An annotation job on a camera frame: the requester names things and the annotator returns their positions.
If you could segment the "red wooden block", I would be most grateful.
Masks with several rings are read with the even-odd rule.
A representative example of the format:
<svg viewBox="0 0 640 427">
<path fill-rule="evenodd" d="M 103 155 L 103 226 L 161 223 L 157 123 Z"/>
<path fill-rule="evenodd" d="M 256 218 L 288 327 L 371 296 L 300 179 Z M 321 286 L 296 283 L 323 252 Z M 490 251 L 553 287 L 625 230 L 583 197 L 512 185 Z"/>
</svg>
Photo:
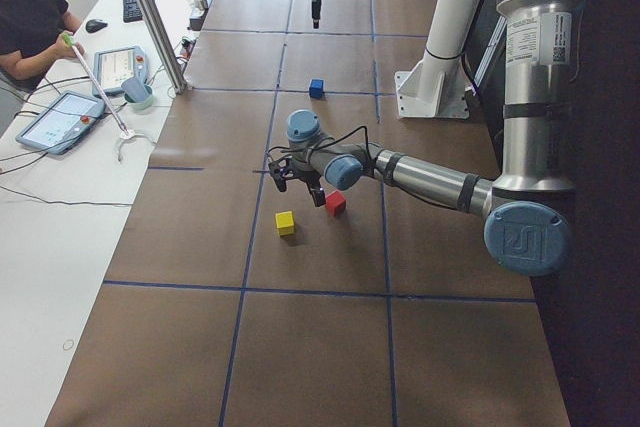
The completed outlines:
<svg viewBox="0 0 640 427">
<path fill-rule="evenodd" d="M 346 210 L 346 198 L 340 191 L 333 191 L 325 198 L 325 208 L 327 212 L 336 217 Z"/>
</svg>

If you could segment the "blue wooden block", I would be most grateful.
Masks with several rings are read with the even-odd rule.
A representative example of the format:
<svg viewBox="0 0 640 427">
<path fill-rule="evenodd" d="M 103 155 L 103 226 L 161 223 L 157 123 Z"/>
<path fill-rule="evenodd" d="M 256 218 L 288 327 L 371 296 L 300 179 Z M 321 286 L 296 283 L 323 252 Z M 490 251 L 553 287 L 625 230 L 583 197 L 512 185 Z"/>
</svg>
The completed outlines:
<svg viewBox="0 0 640 427">
<path fill-rule="evenodd" d="M 308 95 L 312 99 L 322 99 L 324 93 L 324 81 L 322 79 L 313 78 L 310 81 Z"/>
</svg>

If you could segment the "yellow wooden block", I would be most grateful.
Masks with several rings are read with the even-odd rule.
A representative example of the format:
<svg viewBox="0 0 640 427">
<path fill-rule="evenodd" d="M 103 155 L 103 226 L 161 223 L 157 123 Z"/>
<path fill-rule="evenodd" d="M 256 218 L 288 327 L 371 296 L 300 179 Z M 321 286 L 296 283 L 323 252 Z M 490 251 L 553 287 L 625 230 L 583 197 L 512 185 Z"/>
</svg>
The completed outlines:
<svg viewBox="0 0 640 427">
<path fill-rule="evenodd" d="M 288 236 L 295 233 L 295 220 L 292 211 L 277 212 L 275 214 L 275 224 L 279 236 Z"/>
</svg>

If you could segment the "black keyboard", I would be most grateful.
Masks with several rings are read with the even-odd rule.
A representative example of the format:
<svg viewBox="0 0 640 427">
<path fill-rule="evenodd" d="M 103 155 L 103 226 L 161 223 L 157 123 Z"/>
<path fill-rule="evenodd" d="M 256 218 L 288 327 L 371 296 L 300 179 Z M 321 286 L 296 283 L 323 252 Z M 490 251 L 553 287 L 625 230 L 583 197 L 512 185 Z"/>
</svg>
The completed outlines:
<svg viewBox="0 0 640 427">
<path fill-rule="evenodd" d="M 141 21 L 143 13 L 137 0 L 122 0 L 122 19 L 124 23 Z"/>
</svg>

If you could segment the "long grabber stick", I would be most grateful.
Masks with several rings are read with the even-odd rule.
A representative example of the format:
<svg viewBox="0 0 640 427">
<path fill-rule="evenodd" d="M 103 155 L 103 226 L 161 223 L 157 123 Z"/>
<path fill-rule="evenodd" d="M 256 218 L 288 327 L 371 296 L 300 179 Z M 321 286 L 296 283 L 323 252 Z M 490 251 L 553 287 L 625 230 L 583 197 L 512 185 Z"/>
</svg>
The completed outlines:
<svg viewBox="0 0 640 427">
<path fill-rule="evenodd" d="M 152 136 L 148 132 L 145 132 L 145 131 L 136 132 L 135 130 L 130 129 L 130 128 L 128 128 L 126 126 L 125 122 L 122 120 L 122 118 L 120 117 L 118 112 L 113 107 L 113 105 L 111 103 L 111 100 L 107 96 L 105 90 L 103 89 L 103 87 L 98 82 L 98 79 L 93 74 L 93 71 L 92 71 L 91 67 L 87 64 L 87 62 L 85 61 L 83 55 L 80 53 L 79 49 L 77 48 L 76 42 L 73 39 L 73 37 L 69 33 L 67 33 L 66 31 L 62 32 L 60 34 L 60 37 L 65 42 L 65 44 L 69 48 L 71 48 L 73 50 L 76 58 L 80 62 L 81 66 L 84 69 L 84 71 L 86 72 L 87 76 L 90 78 L 93 86 L 97 89 L 100 98 L 103 100 L 103 102 L 105 104 L 106 109 L 111 114 L 111 116 L 114 118 L 114 120 L 116 121 L 117 126 L 120 129 L 119 138 L 118 138 L 118 140 L 116 141 L 116 144 L 115 144 L 115 154 L 116 154 L 117 162 L 121 163 L 122 160 L 123 160 L 122 148 L 123 148 L 124 144 L 133 142 L 136 138 L 144 138 L 153 147 L 155 147 L 157 142 L 152 138 Z"/>
</svg>

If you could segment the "light blue cup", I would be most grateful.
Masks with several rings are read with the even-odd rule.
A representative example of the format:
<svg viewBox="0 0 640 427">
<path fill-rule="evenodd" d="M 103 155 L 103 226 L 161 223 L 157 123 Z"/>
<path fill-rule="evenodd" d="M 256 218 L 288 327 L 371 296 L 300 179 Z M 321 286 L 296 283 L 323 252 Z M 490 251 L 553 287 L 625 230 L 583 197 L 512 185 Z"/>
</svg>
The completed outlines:
<svg viewBox="0 0 640 427">
<path fill-rule="evenodd" d="M 121 84 L 125 101 L 136 111 L 143 111 L 153 103 L 153 90 L 139 78 L 131 77 Z"/>
</svg>

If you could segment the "far teach pendant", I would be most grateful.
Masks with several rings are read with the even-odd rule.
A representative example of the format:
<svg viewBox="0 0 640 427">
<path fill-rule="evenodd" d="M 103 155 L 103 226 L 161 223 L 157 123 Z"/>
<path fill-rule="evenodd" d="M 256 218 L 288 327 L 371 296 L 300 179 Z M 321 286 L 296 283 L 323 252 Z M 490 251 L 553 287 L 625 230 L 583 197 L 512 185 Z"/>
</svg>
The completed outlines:
<svg viewBox="0 0 640 427">
<path fill-rule="evenodd" d="M 147 82 L 147 56 L 137 45 L 96 52 L 93 73 L 108 96 L 120 95 L 123 93 L 122 83 L 129 78 Z"/>
</svg>

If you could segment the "teach pendant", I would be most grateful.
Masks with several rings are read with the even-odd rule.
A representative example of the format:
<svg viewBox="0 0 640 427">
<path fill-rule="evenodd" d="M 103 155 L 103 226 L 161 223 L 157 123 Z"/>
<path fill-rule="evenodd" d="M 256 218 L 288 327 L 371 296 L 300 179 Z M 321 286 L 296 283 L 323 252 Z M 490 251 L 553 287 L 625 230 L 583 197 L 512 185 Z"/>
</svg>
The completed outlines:
<svg viewBox="0 0 640 427">
<path fill-rule="evenodd" d="M 137 45 L 96 52 L 93 73 L 108 96 L 120 95 L 123 93 L 122 83 L 129 78 L 147 82 L 147 56 Z"/>
<path fill-rule="evenodd" d="M 65 91 L 25 127 L 15 140 L 36 151 L 62 155 L 89 133 L 104 111 L 103 100 Z"/>
</svg>

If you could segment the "black computer mouse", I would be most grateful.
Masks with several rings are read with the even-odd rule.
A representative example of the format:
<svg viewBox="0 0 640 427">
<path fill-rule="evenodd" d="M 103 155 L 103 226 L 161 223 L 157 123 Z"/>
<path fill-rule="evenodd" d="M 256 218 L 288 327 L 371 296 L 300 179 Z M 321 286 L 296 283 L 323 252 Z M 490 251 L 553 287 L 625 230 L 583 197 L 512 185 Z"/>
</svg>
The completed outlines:
<svg viewBox="0 0 640 427">
<path fill-rule="evenodd" d="M 108 23 L 101 19 L 90 19 L 85 24 L 85 30 L 87 33 L 93 34 L 106 28 Z"/>
</svg>

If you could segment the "near teach pendant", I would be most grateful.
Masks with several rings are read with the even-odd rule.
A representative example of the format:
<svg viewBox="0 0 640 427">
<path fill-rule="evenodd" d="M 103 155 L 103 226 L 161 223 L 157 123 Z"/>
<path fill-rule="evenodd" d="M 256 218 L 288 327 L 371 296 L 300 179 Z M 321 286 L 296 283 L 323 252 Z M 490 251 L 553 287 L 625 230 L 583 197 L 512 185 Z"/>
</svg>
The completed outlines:
<svg viewBox="0 0 640 427">
<path fill-rule="evenodd" d="M 104 111 L 103 100 L 65 91 L 25 127 L 15 140 L 36 151 L 62 155 L 89 133 Z"/>
</svg>

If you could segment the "person in black shirt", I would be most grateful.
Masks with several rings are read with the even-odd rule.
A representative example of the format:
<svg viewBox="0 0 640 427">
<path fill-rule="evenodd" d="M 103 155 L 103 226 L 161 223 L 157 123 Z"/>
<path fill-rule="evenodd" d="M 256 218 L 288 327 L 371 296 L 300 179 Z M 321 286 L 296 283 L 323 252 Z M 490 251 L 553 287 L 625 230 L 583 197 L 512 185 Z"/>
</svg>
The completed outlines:
<svg viewBox="0 0 640 427">
<path fill-rule="evenodd" d="M 22 91 L 31 91 L 60 59 L 73 59 L 65 42 L 82 21 L 66 0 L 1 0 L 1 72 Z"/>
</svg>

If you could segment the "white pedestal column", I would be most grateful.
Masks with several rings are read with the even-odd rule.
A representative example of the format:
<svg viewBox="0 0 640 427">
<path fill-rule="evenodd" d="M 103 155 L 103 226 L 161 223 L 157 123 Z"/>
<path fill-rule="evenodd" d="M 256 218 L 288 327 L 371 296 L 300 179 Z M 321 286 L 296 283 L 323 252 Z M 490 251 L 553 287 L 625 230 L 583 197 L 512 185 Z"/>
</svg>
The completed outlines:
<svg viewBox="0 0 640 427">
<path fill-rule="evenodd" d="M 470 84 L 462 54 L 480 0 L 437 0 L 424 55 L 412 70 L 395 73 L 403 118 L 466 119 Z"/>
</svg>

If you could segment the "aluminium frame post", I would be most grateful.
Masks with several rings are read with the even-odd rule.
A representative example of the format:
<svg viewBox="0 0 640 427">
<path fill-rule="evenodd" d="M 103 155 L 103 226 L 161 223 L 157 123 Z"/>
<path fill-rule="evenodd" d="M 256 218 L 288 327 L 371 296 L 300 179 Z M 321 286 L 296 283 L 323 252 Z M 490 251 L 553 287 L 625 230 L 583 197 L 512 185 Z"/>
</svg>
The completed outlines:
<svg viewBox="0 0 640 427">
<path fill-rule="evenodd" d="M 181 94 L 187 87 L 187 81 L 176 59 L 174 49 L 170 43 L 155 0 L 138 0 L 138 3 L 141 7 L 146 27 L 170 79 L 171 85 L 176 94 Z"/>
</svg>

